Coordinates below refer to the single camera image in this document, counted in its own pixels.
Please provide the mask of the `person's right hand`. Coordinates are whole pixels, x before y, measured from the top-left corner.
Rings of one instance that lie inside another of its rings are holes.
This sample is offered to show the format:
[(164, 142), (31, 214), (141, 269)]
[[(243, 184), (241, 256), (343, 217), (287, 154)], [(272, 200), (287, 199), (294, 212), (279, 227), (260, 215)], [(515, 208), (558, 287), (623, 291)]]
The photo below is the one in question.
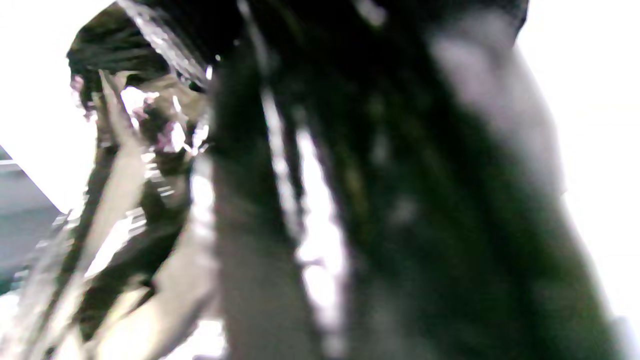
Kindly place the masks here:
[(513, 44), (526, 22), (527, 0), (242, 0), (238, 7), (274, 43), (363, 41), (370, 32), (416, 37), (487, 23)]

